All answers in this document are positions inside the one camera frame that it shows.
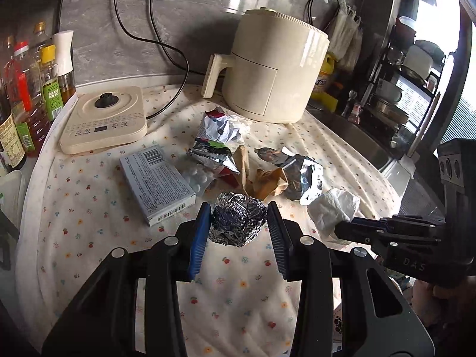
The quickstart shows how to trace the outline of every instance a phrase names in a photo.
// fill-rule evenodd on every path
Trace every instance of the gray marble wall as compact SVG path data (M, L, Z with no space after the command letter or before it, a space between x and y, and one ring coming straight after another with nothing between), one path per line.
M154 16L164 41L183 50L190 67L205 72L210 54L229 53L240 15L269 7L303 17L307 0L154 0ZM348 0L359 7L360 0ZM320 15L320 4L315 14ZM148 0L118 0L121 20L130 32L153 38ZM102 79L172 74L179 71L157 47L127 37L114 15L112 0L64 0L61 30L73 29L77 84Z

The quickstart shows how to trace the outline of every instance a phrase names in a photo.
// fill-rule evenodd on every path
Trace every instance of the tablecloth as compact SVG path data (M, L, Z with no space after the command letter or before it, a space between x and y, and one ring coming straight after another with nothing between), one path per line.
M150 114L163 106L176 90L175 85L144 89L146 112ZM29 305L25 311L29 313L30 326L41 327L35 329L40 339L51 330L75 293L111 249L125 247L133 252L150 248L173 235L180 223L194 219L202 201L213 202L220 192L232 190L224 182L215 181L215 186L198 198L193 207L149 227L119 163L121 157L159 144L171 163L180 168L187 160L186 150L193 143L203 112L216 105L227 108L220 95L215 94L210 100L202 99L199 87L187 85L164 114L149 120L148 133L140 141L76 156L65 155L57 144L49 144L41 153L48 155L49 161L41 160L40 156L44 178L33 181L34 189L29 192L30 195L34 193L35 198L30 198L29 202L42 201L42 209L40 216L24 213L25 224L22 224L25 232L34 233L35 227L37 230L37 281L31 283L38 283L40 294L32 293L31 302L27 302L28 291L19 293L21 303ZM286 146L324 166L324 191L338 187L359 196L360 216L380 218L398 212L399 198L389 182L370 162L309 113L305 112L301 120L292 125L249 120L248 124L250 132L245 135L245 145L252 173L258 167L270 168L257 157L254 148ZM60 132L58 127L50 138L58 140ZM40 173L38 169L33 176ZM279 195L267 198L266 203L271 200L277 202L284 218L299 223L304 234L318 238L306 207L299 205L299 201ZM19 286L25 289L28 283L22 280ZM266 225L242 248L208 241L201 272L192 283L178 285L188 355L279 356L292 342L299 292L299 282L288 283L278 272ZM143 348L142 299L139 297L136 307L139 350Z

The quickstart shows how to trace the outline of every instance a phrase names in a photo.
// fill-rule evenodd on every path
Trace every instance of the stainless steel sink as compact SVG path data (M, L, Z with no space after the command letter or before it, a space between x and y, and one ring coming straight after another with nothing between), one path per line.
M377 141L344 117L310 106L308 106L307 111L369 160L377 170L384 170L392 161L392 157Z

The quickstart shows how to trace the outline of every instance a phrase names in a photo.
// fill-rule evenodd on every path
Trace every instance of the beige label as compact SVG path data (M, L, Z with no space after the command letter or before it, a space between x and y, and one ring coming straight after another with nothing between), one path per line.
M10 159L11 166L15 168L23 156L25 156L25 151L18 138L12 115L0 125L0 142L3 146L3 150L5 150L5 153Z

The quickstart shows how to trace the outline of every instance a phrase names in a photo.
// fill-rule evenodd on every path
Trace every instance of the metal screw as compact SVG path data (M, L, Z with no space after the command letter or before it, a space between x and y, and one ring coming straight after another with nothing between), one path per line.
M353 249L353 252L358 257L366 257L367 256L367 251L365 250L365 248L362 248L362 247L355 247Z
M311 245L314 243L314 239L311 236L302 236L299 241L304 245Z
M165 245L176 245L178 244L179 239L175 236L166 237L164 240Z
M111 255L112 257L123 257L125 253L123 248L115 248L112 250Z

